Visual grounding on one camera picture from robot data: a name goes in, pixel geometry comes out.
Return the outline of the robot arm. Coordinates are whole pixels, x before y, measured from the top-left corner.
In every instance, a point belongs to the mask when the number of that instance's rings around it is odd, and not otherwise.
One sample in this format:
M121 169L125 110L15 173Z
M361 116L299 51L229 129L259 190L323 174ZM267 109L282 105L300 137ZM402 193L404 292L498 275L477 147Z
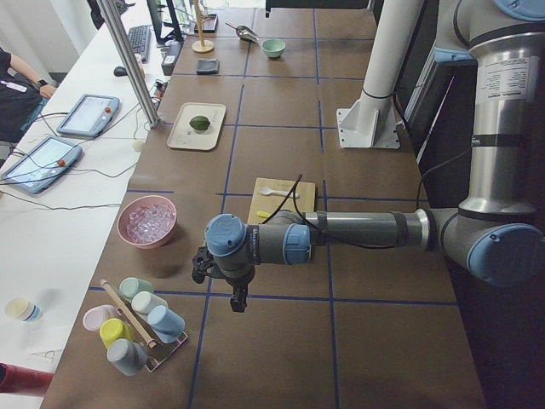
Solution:
M436 61L475 60L468 196L455 208L412 213L303 213L278 207L262 224L232 214L212 218L192 260L192 279L223 279L231 307L246 308L259 264L307 262L315 245L366 250L439 249L472 276L516 285L544 268L544 235L524 197L525 149L544 64L541 1L442 1Z

